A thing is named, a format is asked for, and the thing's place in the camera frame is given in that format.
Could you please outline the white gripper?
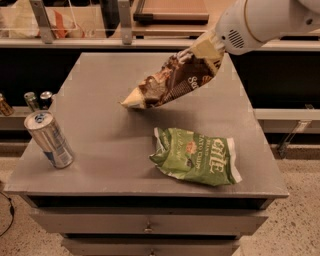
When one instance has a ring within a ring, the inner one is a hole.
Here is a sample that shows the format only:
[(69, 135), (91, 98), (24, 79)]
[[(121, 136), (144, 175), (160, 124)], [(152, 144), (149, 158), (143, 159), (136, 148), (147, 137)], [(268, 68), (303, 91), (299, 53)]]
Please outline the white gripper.
[(254, 39), (246, 24), (247, 0), (237, 0), (219, 18), (215, 31), (203, 33), (191, 46), (197, 58), (205, 59), (212, 66), (220, 66), (224, 46), (228, 53), (242, 55), (251, 51)]

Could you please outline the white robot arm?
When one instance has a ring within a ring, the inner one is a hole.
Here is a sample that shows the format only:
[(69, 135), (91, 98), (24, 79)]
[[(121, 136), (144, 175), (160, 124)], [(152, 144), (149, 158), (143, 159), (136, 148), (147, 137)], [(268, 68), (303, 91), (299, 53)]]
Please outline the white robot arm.
[(219, 61), (224, 51), (243, 55), (273, 39), (317, 30), (319, 20), (320, 0), (237, 0), (189, 50)]

